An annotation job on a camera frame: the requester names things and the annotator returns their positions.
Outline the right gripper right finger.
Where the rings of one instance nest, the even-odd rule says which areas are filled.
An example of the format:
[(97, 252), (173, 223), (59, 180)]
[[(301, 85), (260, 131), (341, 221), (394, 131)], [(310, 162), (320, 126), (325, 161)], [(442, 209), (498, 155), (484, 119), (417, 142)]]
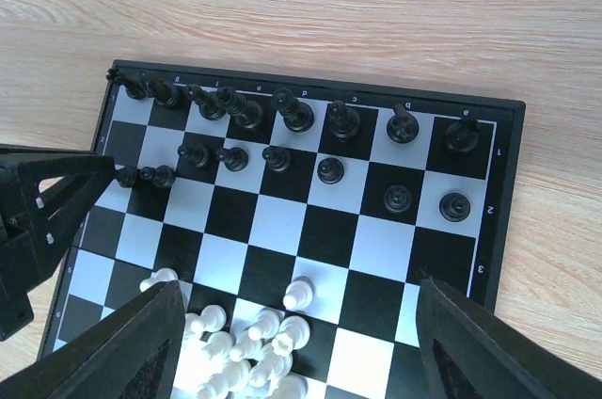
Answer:
[(601, 381), (441, 280), (424, 279), (417, 332), (432, 398), (599, 398)]

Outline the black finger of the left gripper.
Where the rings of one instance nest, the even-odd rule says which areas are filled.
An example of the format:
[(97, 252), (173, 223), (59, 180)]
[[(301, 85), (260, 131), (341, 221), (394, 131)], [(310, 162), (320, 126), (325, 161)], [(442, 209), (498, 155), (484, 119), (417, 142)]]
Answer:
[(1, 146), (1, 340), (34, 319), (28, 293), (48, 280), (116, 177), (114, 158)]

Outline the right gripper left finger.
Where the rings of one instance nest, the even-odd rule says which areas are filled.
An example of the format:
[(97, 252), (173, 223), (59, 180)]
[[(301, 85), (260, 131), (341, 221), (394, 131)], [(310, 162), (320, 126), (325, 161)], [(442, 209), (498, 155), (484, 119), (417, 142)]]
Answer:
[(1, 382), (3, 398), (168, 398), (185, 324), (180, 284), (159, 282)]

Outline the black pawn h file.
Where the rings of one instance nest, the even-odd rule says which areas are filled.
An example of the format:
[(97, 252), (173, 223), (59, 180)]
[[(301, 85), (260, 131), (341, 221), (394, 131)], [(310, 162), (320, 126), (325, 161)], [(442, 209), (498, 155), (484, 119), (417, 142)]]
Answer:
[(115, 173), (115, 179), (120, 187), (133, 188), (138, 179), (138, 169), (133, 166), (118, 168)]

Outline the black pawn g file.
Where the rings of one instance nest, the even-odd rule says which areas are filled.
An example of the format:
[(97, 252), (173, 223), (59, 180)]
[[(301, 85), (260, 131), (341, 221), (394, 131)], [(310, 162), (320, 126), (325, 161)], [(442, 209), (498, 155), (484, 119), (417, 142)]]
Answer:
[(175, 171), (167, 165), (161, 165), (157, 168), (143, 167), (140, 169), (140, 177), (161, 189), (170, 188), (176, 179)]

